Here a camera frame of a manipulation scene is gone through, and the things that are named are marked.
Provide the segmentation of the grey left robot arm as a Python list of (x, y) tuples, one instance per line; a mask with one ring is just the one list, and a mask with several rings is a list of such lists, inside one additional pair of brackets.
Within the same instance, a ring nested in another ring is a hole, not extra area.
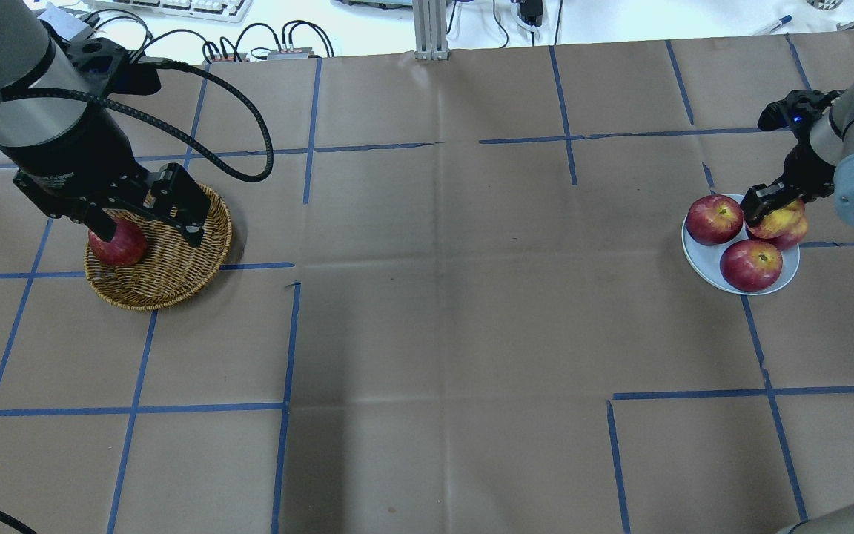
[(151, 172), (102, 98), (117, 92), (125, 51), (106, 39), (61, 44), (17, 1), (0, 1), (0, 151), (16, 187), (45, 216), (103, 240), (113, 212), (164, 223), (200, 246), (211, 200), (180, 165)]

